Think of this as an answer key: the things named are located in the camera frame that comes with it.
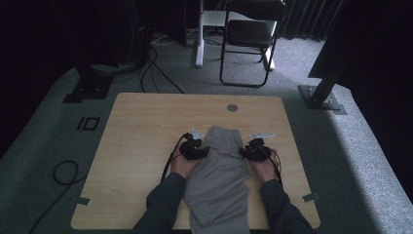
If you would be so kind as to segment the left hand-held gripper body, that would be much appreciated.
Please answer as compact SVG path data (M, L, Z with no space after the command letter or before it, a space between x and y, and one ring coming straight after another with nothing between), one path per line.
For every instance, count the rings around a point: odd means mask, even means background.
M205 152L202 150L204 137L204 134L192 128L190 133L184 135L186 141L179 146L180 153L187 160L200 160L202 152Z

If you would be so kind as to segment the white desk frame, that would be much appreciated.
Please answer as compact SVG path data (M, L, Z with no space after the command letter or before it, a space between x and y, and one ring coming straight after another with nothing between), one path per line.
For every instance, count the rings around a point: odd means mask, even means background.
M212 7L211 10L204 9L204 2L205 0L199 0L200 3L200 10L199 10L199 26L198 26L198 39L197 39L197 53L196 53L196 60L195 65L196 67L202 67L204 64L204 48L205 48L205 40L204 36L207 35L204 32L204 26L224 26L225 16L226 13L223 10L219 10L220 6L223 6L225 0L219 0L215 7ZM230 20L254 20L248 17L242 16L238 13L231 13ZM269 28L272 29L271 32L274 34L276 26L279 24L276 21L267 21ZM270 71L275 69L274 59L270 58L270 52L265 53L265 60L270 64Z

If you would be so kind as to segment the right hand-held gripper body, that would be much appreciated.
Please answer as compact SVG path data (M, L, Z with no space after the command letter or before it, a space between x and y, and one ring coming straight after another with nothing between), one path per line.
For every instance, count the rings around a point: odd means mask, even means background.
M245 148L248 150L250 160L253 162L264 162L270 158L271 148L265 145L264 139L266 137L274 137L274 134L258 133L251 135L252 140L248 142Z

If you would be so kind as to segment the person's right hand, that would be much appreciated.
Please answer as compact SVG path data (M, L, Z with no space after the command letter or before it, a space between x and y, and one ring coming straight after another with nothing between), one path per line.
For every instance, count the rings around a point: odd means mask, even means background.
M264 162L252 162L251 165L255 169L258 177L262 182L269 180L279 180L277 169L279 166L278 154L275 150L270 150L270 158Z

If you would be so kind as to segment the grey pants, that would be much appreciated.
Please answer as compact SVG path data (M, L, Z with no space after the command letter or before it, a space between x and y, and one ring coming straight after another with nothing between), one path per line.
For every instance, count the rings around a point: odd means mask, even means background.
M210 128L209 148L187 180L184 201L190 209L192 234L249 234L247 222L249 178L238 130Z

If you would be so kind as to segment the dark pleated curtain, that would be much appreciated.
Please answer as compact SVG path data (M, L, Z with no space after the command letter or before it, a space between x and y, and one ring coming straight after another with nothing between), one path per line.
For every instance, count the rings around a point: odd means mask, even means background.
M287 6L279 36L325 40L347 0L283 0Z

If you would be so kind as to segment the black stand with base plate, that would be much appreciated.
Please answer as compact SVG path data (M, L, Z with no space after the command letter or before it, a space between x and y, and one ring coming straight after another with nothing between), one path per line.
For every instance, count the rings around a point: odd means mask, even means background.
M339 29L335 29L335 24L340 20L340 14L346 6L347 0L342 3L337 10L337 17L332 23L332 28L327 37L315 63L313 64L309 77L320 78L320 82L314 85L300 85L298 90L309 109L331 110L335 114L346 115L347 112L340 104L335 95L332 94L334 85L339 80L340 73L346 67L344 62L345 49L341 49Z
M106 99L114 77L99 74L88 64L75 67L79 80L63 103L81 103L84 99Z

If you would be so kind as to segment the black folding chair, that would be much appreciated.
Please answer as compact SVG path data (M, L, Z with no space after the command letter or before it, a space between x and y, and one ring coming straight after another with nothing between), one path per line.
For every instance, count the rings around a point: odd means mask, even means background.
M223 85L260 88L267 83L278 30L286 15L287 6L282 0L227 1L219 70L219 80ZM264 81L260 84L226 82L223 77L225 55L242 53L242 51L229 51L227 46L259 49L261 56L259 62L262 62L267 51L270 51Z

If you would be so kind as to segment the person's left hand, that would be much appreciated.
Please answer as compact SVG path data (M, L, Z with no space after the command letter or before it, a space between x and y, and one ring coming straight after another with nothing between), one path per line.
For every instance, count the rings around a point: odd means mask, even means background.
M170 163L170 171L188 179L199 163L199 160L187 160L181 153L175 153Z

